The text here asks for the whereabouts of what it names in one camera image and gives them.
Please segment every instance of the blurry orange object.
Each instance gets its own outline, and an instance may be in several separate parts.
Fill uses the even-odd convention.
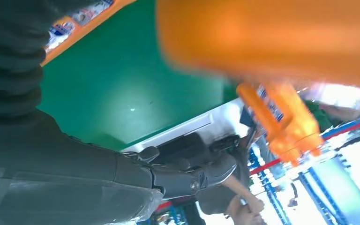
[[[180,66],[360,86],[360,1],[158,0],[157,31]]]
[[[294,166],[304,153],[320,155],[323,139],[318,124],[293,86],[268,82],[263,87],[265,93],[259,96],[250,84],[241,83],[237,93],[266,129],[270,151]]]

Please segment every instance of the green surface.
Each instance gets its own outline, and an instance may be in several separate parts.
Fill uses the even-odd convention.
[[[222,78],[170,68],[154,1],[125,7],[45,66],[43,103],[61,129],[120,150],[236,98]]]

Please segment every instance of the fabric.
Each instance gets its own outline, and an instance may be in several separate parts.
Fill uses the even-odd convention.
[[[248,110],[246,108],[242,109],[240,123],[249,128],[253,128],[254,126],[256,126],[255,122],[253,121],[252,116],[250,115],[250,113],[248,112]]]
[[[248,153],[245,149],[237,149],[230,154],[237,160],[237,168],[233,175],[245,186],[249,187],[250,172],[248,168]],[[199,191],[195,197],[199,202],[202,212],[207,215],[226,213],[227,207],[236,194],[228,187],[217,185]]]

